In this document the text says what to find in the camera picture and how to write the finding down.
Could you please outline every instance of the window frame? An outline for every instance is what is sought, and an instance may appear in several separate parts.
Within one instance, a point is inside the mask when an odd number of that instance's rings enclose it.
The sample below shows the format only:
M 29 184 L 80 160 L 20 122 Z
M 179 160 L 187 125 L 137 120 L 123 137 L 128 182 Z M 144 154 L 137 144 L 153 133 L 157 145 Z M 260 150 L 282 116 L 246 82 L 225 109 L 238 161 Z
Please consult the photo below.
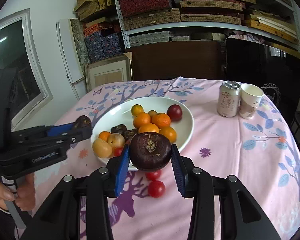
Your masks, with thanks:
M 53 99 L 52 93 L 43 75 L 38 55 L 34 45 L 34 39 L 31 30 L 30 9 L 25 9 L 11 14 L 0 20 L 0 30 L 21 20 L 22 32 L 26 46 L 26 52 L 30 63 L 31 70 L 40 90 L 40 94 L 32 99 L 22 110 L 20 110 L 12 119 L 11 129 L 16 130 L 18 127 L 27 122 L 35 113 Z

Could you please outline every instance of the human hand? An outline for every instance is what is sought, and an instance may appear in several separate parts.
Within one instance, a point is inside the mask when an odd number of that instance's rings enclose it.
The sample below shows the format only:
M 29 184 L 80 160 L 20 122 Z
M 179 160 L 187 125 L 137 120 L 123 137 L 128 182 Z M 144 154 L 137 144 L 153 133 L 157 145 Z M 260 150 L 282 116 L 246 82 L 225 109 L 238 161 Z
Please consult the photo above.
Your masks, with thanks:
M 0 182 L 0 207 L 7 209 L 4 200 L 13 201 L 22 211 L 29 211 L 34 208 L 35 197 L 34 197 L 34 174 L 26 175 L 26 179 L 23 184 L 17 189 L 18 197 L 15 198 L 13 193 L 4 184 Z

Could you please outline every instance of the red cherry tomato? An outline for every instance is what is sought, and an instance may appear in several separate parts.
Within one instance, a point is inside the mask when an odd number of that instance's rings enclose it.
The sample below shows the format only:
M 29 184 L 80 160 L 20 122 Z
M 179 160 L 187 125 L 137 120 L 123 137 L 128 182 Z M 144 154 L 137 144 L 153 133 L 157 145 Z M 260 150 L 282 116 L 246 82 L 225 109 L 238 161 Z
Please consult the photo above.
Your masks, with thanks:
M 148 186 L 148 193 L 151 197 L 161 197 L 165 191 L 165 185 L 159 180 L 152 181 Z
M 154 171 L 154 172 L 146 172 L 146 178 L 149 180 L 156 180 L 159 179 L 161 173 L 162 173 L 161 170 Z
M 179 105 L 172 105 L 168 108 L 167 115 L 171 121 L 180 121 L 182 119 L 182 109 Z
M 123 150 L 123 147 L 117 147 L 117 148 L 115 148 L 115 149 L 114 149 L 114 152 L 113 152 L 113 155 L 114 155 L 115 157 L 120 156 L 121 153 L 122 153 L 122 150 Z

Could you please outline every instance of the pink tablecloth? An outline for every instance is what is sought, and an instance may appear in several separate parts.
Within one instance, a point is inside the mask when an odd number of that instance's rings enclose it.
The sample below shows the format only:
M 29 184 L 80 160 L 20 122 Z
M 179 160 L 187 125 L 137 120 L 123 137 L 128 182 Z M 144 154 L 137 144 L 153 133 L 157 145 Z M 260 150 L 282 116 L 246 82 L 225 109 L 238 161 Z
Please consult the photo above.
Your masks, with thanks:
M 282 239 L 290 239 L 300 226 L 300 153 L 290 130 L 268 97 L 261 101 L 252 120 L 217 114 L 222 81 L 176 78 L 120 82 L 96 87 L 85 95 L 57 124 L 74 122 L 82 114 L 93 125 L 111 107 L 126 100 L 160 96 L 184 103 L 194 116 L 194 133 L 181 155 L 192 159 L 213 176 L 236 175 L 261 205 Z M 76 178 L 103 166 L 94 156 L 90 140 L 68 151 L 68 159 L 35 174 L 36 210 L 63 176 Z M 166 186 L 161 198 L 147 195 L 145 175 L 129 172 L 123 194 L 109 199 L 114 239 L 185 240 L 192 199 L 177 190 L 172 166 L 162 170 Z M 220 215 L 215 199 L 215 239 L 220 239 Z M 85 205 L 81 212 L 81 237 L 85 239 Z

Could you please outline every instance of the picture frame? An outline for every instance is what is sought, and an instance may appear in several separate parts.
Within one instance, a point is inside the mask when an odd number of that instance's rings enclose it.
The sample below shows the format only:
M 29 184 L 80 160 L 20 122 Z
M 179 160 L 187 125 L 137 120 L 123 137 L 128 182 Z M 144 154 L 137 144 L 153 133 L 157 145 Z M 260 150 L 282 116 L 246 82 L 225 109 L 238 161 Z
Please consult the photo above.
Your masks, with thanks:
M 103 84 L 132 81 L 132 53 L 88 64 L 85 72 L 88 92 Z

